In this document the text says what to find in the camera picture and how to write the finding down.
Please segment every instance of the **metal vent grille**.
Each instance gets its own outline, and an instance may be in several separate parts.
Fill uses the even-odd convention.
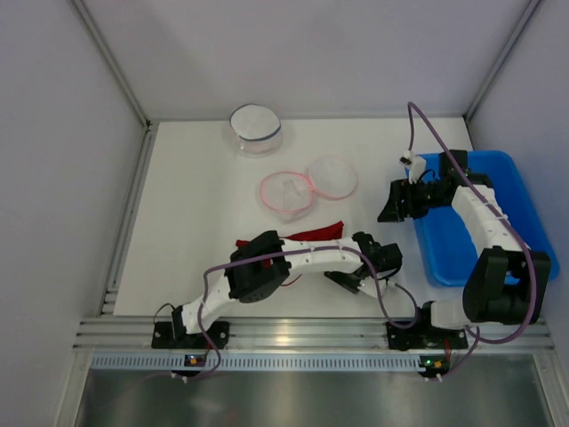
[[[197,370],[212,368],[217,358],[210,353],[204,367],[189,363],[191,354],[98,352],[91,369]],[[370,354],[250,354],[222,353],[222,371],[338,371],[417,372],[418,355]]]

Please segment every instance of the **cable connector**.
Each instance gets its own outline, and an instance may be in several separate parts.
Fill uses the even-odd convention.
[[[416,156],[410,150],[406,150],[403,156],[399,158],[399,163],[409,170],[409,182],[411,184],[416,183],[421,177],[421,174],[425,172],[425,167],[427,166],[427,160],[421,156]]]

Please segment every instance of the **black mounting bracket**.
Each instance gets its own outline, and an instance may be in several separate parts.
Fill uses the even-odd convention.
[[[464,329],[441,329],[431,325],[430,302],[421,309],[421,318],[415,326],[399,329],[388,323],[387,330],[389,348],[392,350],[444,350],[445,342],[448,342],[453,350],[464,350],[469,347]]]
[[[229,322],[213,322],[207,334],[210,335],[218,349],[224,349],[229,341]],[[207,341],[202,334],[185,334],[176,340],[173,335],[172,322],[156,322],[151,347],[157,350],[201,350],[207,347]]]

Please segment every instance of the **gray floor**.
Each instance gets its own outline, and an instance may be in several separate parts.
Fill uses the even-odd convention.
[[[77,426],[552,425],[533,360],[478,356],[444,383],[418,375],[91,371]]]

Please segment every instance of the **plastic container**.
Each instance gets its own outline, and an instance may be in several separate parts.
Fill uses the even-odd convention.
[[[421,156],[427,160],[427,169],[438,173],[438,153]],[[512,158],[501,151],[472,151],[469,168],[490,177],[496,200],[510,223],[533,250],[549,255],[549,280],[555,278],[559,274],[557,257]],[[432,181],[432,173],[424,181]],[[415,220],[414,225],[431,285],[465,286],[478,256],[461,217],[450,206],[439,207]],[[506,280],[507,285],[516,282],[514,278]]]
[[[237,152],[248,157],[263,157],[276,151],[283,143],[281,122],[276,114],[256,104],[235,109],[229,124]]]
[[[357,174],[337,157],[321,157],[306,174],[272,173],[260,184],[260,200],[283,222],[306,216],[315,205],[315,193],[328,200],[340,200],[354,192]]]

